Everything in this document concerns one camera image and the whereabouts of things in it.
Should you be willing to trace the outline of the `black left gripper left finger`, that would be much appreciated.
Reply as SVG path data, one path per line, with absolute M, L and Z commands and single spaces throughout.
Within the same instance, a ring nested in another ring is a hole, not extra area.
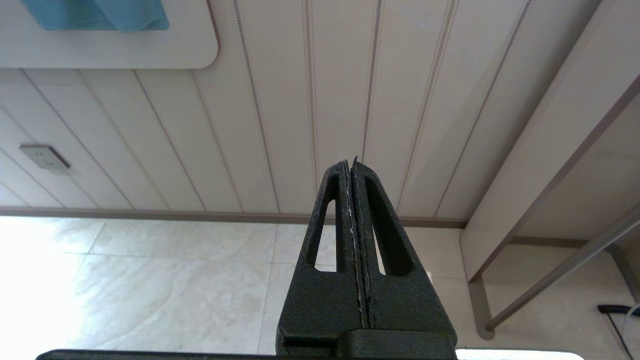
M 340 335 L 367 323 L 362 304 L 361 253 L 346 160 L 324 173 L 276 328 L 279 352 L 334 352 Z M 336 271 L 316 268 L 323 228 L 334 204 Z

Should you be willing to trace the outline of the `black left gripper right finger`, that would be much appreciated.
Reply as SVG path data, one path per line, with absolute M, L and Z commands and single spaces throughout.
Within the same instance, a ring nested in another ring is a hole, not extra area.
M 354 161 L 351 185 L 365 325 L 374 331 L 425 334 L 454 347 L 454 326 L 380 178 Z

